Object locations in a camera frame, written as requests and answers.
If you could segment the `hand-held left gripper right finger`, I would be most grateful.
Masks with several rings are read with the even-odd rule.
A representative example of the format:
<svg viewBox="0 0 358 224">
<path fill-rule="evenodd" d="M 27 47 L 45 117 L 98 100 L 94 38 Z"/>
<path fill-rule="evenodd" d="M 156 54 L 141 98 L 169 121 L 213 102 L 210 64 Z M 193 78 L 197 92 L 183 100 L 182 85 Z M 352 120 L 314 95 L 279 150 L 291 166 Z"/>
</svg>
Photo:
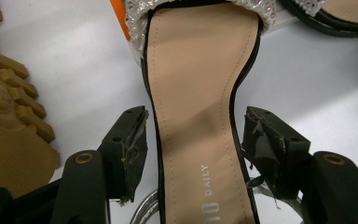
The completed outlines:
<svg viewBox="0 0 358 224">
<path fill-rule="evenodd" d="M 241 147 L 243 156 L 260 173 L 277 199 L 294 199 L 299 192 L 300 166 L 308 158 L 310 141 L 266 109 L 248 106 Z"/>
</svg>

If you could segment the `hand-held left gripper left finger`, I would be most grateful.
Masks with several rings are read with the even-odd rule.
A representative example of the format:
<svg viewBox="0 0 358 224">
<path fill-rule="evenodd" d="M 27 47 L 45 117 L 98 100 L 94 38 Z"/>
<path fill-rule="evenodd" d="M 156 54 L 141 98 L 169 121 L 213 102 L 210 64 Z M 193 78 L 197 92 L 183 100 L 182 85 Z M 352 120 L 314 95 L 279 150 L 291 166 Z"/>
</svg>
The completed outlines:
<svg viewBox="0 0 358 224">
<path fill-rule="evenodd" d="M 103 158 L 107 197 L 133 202 L 147 156 L 146 121 L 143 105 L 125 110 L 98 147 Z"/>
</svg>

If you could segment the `black glitter strap heeled sandal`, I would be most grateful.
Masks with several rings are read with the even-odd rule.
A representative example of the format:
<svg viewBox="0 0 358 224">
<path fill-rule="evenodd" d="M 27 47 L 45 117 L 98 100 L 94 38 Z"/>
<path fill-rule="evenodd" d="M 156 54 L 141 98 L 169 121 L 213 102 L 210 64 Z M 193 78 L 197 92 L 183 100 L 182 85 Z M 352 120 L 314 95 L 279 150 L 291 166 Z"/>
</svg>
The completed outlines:
<svg viewBox="0 0 358 224">
<path fill-rule="evenodd" d="M 316 31 L 338 37 L 358 37 L 358 0 L 279 1 Z"/>
<path fill-rule="evenodd" d="M 122 0 L 154 110 L 161 224 L 259 224 L 234 119 L 274 0 Z"/>
</svg>

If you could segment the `tan suede boot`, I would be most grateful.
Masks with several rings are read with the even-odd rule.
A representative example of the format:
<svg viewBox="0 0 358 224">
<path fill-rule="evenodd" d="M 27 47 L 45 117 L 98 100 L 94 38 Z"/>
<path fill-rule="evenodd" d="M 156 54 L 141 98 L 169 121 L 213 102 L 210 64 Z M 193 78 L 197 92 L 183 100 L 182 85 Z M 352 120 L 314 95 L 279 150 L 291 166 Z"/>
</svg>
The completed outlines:
<svg viewBox="0 0 358 224">
<path fill-rule="evenodd" d="M 58 163 L 55 133 L 28 76 L 22 63 L 0 53 L 0 188 L 15 198 L 45 186 Z"/>
</svg>

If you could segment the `white shoe rack orange posts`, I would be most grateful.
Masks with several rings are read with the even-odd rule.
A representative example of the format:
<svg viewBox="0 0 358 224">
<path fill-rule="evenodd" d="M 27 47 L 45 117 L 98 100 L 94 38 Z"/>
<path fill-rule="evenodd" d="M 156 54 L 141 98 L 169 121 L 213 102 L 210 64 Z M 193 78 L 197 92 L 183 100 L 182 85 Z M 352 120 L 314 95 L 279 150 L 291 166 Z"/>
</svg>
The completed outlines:
<svg viewBox="0 0 358 224">
<path fill-rule="evenodd" d="M 255 12 L 263 22 L 263 33 L 271 33 L 296 21 L 278 0 L 110 0 L 110 3 L 138 65 L 144 57 L 148 16 L 158 7 L 197 7 L 230 3 Z"/>
</svg>

